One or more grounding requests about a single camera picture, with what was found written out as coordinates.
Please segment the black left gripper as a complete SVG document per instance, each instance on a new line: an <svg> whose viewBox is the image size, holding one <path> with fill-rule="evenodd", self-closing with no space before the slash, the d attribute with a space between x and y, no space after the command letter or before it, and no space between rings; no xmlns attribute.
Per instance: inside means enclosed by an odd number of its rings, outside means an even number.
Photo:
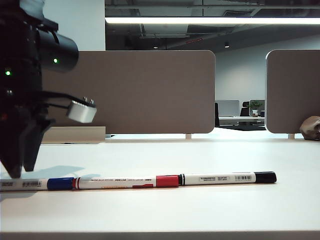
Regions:
<svg viewBox="0 0 320 240"><path fill-rule="evenodd" d="M0 161L13 179L21 177L22 165L26 172L34 170L44 134L56 122L47 119L50 97L47 91L0 92ZM26 135L29 120L35 126Z"/></svg>

